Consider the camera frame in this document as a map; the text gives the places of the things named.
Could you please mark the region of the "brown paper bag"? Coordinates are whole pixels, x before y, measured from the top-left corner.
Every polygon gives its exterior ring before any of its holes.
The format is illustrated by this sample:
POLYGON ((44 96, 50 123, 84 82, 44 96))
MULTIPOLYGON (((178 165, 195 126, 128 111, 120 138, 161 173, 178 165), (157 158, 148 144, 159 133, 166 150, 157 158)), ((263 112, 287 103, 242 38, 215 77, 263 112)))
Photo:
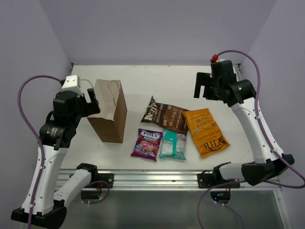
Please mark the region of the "brown paper bag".
POLYGON ((97 79, 94 85, 101 112, 87 119, 104 143, 122 143, 127 105, 120 80, 97 79))

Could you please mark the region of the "brown Kettle sea salt chips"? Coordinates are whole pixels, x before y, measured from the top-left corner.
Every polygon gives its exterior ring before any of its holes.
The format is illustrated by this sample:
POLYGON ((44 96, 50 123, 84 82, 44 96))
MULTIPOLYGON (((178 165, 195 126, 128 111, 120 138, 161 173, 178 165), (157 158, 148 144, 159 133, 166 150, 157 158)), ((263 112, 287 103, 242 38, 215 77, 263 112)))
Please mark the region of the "brown Kettle sea salt chips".
POLYGON ((188 110, 174 105, 157 103, 152 96, 141 122, 154 123, 164 129, 187 135, 188 127, 183 115, 186 111, 188 110))

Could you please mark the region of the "orange Kettle chips bag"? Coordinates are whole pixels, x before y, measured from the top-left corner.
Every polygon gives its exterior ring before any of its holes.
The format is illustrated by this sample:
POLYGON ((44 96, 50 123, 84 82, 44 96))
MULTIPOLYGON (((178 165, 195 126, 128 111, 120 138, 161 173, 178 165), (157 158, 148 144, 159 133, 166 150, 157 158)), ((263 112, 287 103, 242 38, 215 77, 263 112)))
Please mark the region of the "orange Kettle chips bag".
POLYGON ((208 108, 185 111, 183 116, 201 158, 220 152, 231 145, 208 108))

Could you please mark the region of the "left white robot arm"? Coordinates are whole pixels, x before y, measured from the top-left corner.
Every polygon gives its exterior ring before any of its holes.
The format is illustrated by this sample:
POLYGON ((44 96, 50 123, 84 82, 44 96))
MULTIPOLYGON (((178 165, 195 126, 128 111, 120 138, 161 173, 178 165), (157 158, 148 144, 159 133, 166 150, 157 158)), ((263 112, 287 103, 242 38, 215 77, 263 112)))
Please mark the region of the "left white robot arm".
POLYGON ((67 208, 85 187, 98 184, 95 165, 81 163, 72 177, 56 190, 61 164, 76 135, 83 117, 100 113, 94 90, 88 89, 90 102, 73 91, 62 91, 53 100, 53 111, 48 114, 39 131, 38 160, 29 193, 20 208, 12 211, 11 219, 47 229, 58 229, 63 224, 67 208))

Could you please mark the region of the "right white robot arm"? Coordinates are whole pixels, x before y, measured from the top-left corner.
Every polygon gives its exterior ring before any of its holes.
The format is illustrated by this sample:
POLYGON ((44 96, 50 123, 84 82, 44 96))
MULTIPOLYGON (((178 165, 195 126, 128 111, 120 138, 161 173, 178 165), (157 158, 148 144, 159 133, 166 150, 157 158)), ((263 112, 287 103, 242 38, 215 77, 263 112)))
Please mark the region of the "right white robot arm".
POLYGON ((207 100, 223 101, 238 118, 253 153, 253 162, 220 164, 213 169, 212 181, 224 187, 236 179, 255 186, 268 181, 288 169, 295 160, 286 155, 273 138, 259 105, 255 104, 256 91, 249 80, 237 79, 231 61, 211 63, 211 73, 196 74, 194 97, 201 88, 207 100))

